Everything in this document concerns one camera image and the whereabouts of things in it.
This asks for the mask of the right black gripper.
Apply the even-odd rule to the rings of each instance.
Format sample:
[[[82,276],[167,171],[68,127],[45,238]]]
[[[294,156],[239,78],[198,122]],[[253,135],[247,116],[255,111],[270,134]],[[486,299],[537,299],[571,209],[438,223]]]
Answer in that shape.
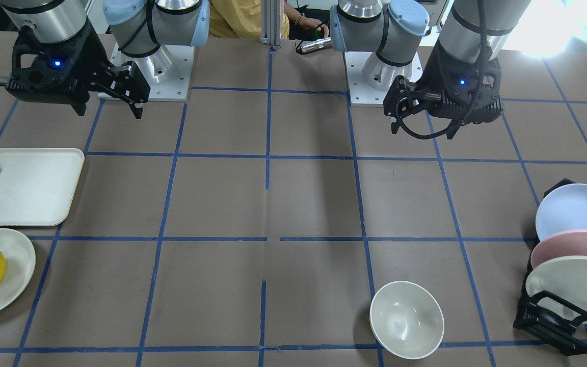
[[[35,29],[24,25],[13,46],[10,76],[0,76],[0,87],[21,101],[70,105],[79,116],[91,92],[105,93],[125,102],[137,119],[150,93],[137,63],[110,63],[88,19],[58,43],[40,42]]]

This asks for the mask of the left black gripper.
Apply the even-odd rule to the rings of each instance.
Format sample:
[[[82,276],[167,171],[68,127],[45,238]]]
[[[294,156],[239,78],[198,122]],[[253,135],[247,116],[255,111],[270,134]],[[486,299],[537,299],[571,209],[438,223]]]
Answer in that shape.
[[[440,42],[436,43],[421,78],[415,83],[405,76],[397,76],[396,91],[384,97],[383,113],[390,119],[391,133],[400,129],[409,134],[403,111],[408,102],[410,114],[428,111],[436,118],[460,119],[476,91],[479,96],[466,122],[488,123],[504,112],[499,98],[501,68],[494,58],[484,64],[483,75],[478,75],[477,63],[459,60],[450,55]]]

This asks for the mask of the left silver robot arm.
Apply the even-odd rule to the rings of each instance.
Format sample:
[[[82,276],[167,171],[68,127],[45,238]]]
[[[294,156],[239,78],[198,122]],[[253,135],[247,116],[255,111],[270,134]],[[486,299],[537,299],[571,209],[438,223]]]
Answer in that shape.
[[[339,1],[329,12],[337,51],[370,52],[367,76],[385,91],[391,132],[452,139],[468,124],[504,112],[498,54],[529,1],[455,1],[420,78],[406,75],[430,16],[415,1]]]

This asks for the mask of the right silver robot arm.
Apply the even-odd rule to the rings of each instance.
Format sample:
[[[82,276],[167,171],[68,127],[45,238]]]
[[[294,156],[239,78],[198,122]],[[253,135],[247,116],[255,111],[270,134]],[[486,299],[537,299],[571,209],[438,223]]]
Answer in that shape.
[[[193,52],[209,35],[207,1],[105,1],[111,56],[79,1],[0,1],[18,28],[0,87],[26,102],[83,116],[90,95],[120,100],[139,119],[149,101],[185,101]]]

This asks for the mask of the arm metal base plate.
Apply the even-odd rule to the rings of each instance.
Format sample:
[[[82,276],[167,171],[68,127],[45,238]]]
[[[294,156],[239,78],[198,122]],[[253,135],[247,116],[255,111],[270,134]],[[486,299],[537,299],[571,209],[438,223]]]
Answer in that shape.
[[[416,82],[422,75],[418,53],[402,67],[384,63],[373,52],[344,52],[344,62],[350,102],[357,107],[382,107],[396,77],[403,76]]]
[[[162,45],[145,58],[129,58],[114,45],[110,61],[119,66],[134,61],[150,86],[149,101],[186,102],[190,90],[195,47]]]

